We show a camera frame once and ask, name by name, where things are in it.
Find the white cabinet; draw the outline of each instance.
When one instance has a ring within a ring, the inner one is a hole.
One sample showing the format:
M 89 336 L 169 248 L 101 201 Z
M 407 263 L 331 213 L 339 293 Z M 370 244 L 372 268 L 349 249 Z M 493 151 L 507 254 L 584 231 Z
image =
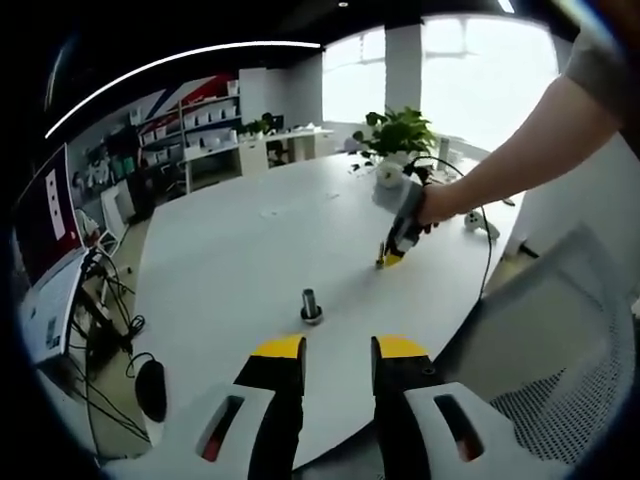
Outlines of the white cabinet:
M 333 132 L 320 133 L 314 135 L 315 138 L 315 158 L 327 157 L 336 153 L 336 141 Z
M 269 170 L 267 144 L 264 141 L 241 143 L 238 158 L 242 176 L 260 175 Z
M 333 132 L 322 132 L 304 137 L 304 158 L 327 157 L 336 153 L 336 142 Z

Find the white shelf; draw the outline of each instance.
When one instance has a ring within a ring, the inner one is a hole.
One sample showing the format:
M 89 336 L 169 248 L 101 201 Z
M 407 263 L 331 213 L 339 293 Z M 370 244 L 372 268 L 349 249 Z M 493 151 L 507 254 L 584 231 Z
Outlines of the white shelf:
M 229 95 L 227 97 L 218 97 L 218 98 L 208 98 L 206 100 L 201 100 L 199 102 L 190 103 L 188 105 L 183 105 L 182 110 L 191 110 L 192 108 L 203 107 L 205 105 L 211 105 L 212 103 L 224 102 L 225 100 L 231 100 L 233 98 L 238 98 L 240 95 Z
M 199 107 L 204 107 L 205 105 L 211 105 L 212 103 L 218 103 L 218 102 L 224 102 L 225 100 L 232 100 L 234 98 L 239 98 L 240 95 L 228 95 L 226 97 L 218 97 L 218 98 L 208 98 L 206 100 L 201 100 L 199 102 L 195 102 L 195 103 L 190 103 L 188 105 L 183 105 L 182 106 L 182 110 L 195 110 L 196 108 Z M 178 109 L 177 108 L 172 108 L 171 110 L 167 110 L 164 113 L 160 113 L 159 115 L 155 115 L 154 117 L 151 117 L 147 120 L 143 120 L 142 122 L 140 122 L 139 124 L 136 125 L 136 127 L 140 127 L 142 125 L 146 125 L 147 123 L 153 122 L 155 120 L 159 120 L 161 118 L 167 117 L 169 115 L 173 115 L 178 113 Z
M 194 130 L 198 130 L 200 128 L 208 127 L 210 125 L 217 125 L 218 123 L 232 122 L 233 120 L 238 120 L 239 118 L 240 118 L 240 115 L 236 115 L 235 117 L 229 117 L 229 118 L 221 118 L 220 120 L 216 120 L 215 122 L 209 122 L 203 125 L 196 125 L 195 127 L 185 128 L 184 133 L 189 133 Z
M 234 120 L 238 120 L 239 118 L 241 118 L 241 115 L 236 115 L 235 117 L 229 117 L 229 118 L 222 118 L 220 120 L 216 120 L 215 122 L 209 122 L 209 123 L 205 123 L 203 125 L 196 125 L 195 127 L 185 128 L 184 129 L 184 133 L 187 134 L 189 132 L 199 131 L 200 129 L 202 129 L 204 131 L 204 130 L 206 130 L 206 127 L 209 127 L 211 125 L 217 125 L 219 123 L 224 123 L 224 122 L 232 122 Z M 156 143 L 162 142 L 163 140 L 167 140 L 167 139 L 171 139 L 173 137 L 177 137 L 177 136 L 180 135 L 180 133 L 181 133 L 180 130 L 178 130 L 177 132 L 169 133 L 169 134 L 165 135 L 162 138 L 156 138 L 153 142 L 145 143 L 144 145 L 142 145 L 142 148 L 146 148 L 146 147 L 149 147 L 151 145 L 155 145 Z

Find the office chair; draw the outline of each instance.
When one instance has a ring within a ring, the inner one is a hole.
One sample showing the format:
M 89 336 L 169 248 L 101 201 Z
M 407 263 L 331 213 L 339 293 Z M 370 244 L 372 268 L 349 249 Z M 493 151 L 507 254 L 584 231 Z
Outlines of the office chair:
M 267 142 L 267 159 L 269 161 L 269 167 L 280 167 L 289 163 L 289 150 L 284 148 L 282 142 L 279 140 L 273 142 Z
M 185 181 L 185 166 L 183 162 L 169 162 L 160 167 L 163 177 L 167 180 L 163 193 L 168 194 L 169 200 L 182 197 L 187 193 Z
M 624 292 L 607 252 L 580 226 L 482 299 L 436 368 L 508 417 L 522 447 L 576 466 L 631 393 Z

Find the white flower pot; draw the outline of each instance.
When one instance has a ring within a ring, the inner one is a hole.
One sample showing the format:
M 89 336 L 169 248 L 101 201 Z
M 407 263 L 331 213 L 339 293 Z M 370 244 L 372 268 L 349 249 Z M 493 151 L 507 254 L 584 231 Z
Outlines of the white flower pot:
M 384 188 L 397 188 L 402 185 L 402 165 L 384 160 L 376 169 L 376 181 Z
M 407 163 L 409 163 L 409 154 L 407 152 L 396 152 L 390 153 L 385 157 L 385 162 L 392 162 L 401 167 L 404 167 Z

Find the computer screen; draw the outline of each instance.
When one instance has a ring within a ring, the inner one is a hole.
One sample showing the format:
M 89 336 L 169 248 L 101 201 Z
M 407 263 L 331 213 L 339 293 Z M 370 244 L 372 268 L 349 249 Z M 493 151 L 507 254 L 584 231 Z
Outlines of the computer screen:
M 271 125 L 277 132 L 281 131 L 284 128 L 284 115 L 274 115 L 273 123 Z
M 38 171 L 13 214 L 31 285 L 69 252 L 82 248 L 69 192 L 66 144 Z

